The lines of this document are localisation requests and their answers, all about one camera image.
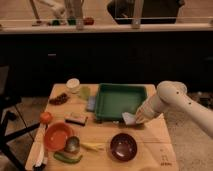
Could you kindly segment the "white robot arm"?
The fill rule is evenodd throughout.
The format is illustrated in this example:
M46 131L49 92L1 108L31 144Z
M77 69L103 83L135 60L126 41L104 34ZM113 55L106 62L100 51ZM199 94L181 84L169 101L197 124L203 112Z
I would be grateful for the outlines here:
M213 139L213 111L192 100L187 95L186 85L182 82L160 82L157 85L156 92L137 109L136 123L149 122L157 118L168 107L180 109Z

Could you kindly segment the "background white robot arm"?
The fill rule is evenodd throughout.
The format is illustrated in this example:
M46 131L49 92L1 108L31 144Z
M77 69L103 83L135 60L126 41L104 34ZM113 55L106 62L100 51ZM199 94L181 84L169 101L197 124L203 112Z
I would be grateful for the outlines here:
M62 4L56 2L55 0L40 0L40 2L48 6L56 18L61 19L63 17L65 7Z

